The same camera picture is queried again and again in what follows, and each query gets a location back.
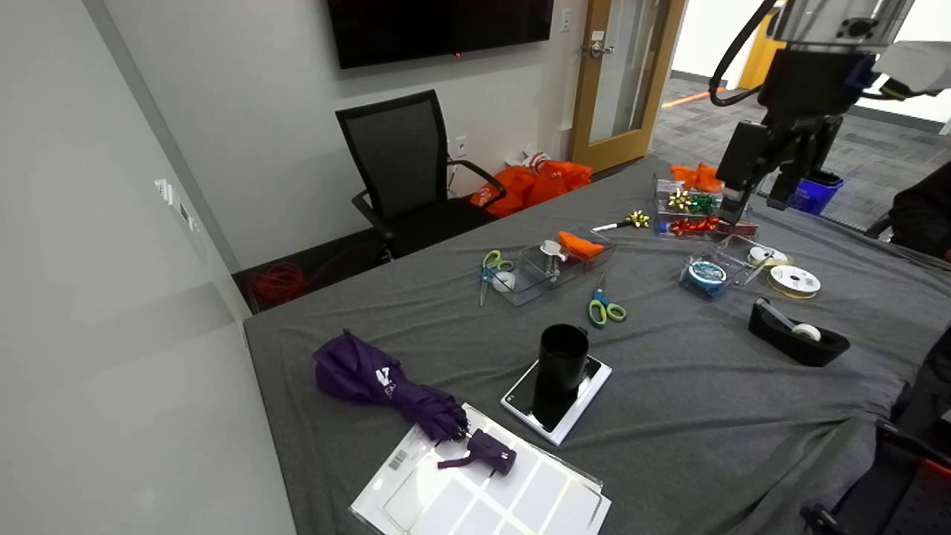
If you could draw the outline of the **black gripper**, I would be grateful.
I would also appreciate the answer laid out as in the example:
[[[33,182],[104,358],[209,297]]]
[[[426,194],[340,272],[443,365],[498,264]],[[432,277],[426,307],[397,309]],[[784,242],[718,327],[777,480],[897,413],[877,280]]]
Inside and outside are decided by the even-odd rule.
[[[795,123],[779,159],[771,208],[784,208],[798,185],[825,166],[839,114],[847,114],[875,81],[875,56],[862,50],[825,53],[783,47],[767,72],[759,102],[771,123]],[[740,123],[718,175],[726,182],[726,208],[743,208],[777,160],[777,139],[765,126]]]

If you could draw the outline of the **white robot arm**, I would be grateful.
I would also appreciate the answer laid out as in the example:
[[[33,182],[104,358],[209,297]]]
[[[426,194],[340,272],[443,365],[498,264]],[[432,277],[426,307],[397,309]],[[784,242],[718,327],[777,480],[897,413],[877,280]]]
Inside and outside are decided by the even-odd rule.
[[[707,81],[707,98],[731,107],[759,98],[762,123],[740,123],[718,166],[719,215],[737,220],[777,173],[767,203],[784,208],[804,179],[820,173],[844,114],[859,98],[908,102],[951,87],[951,43],[902,43],[917,0],[762,0]],[[779,50],[767,77],[722,96],[719,84],[749,37],[767,23]]]

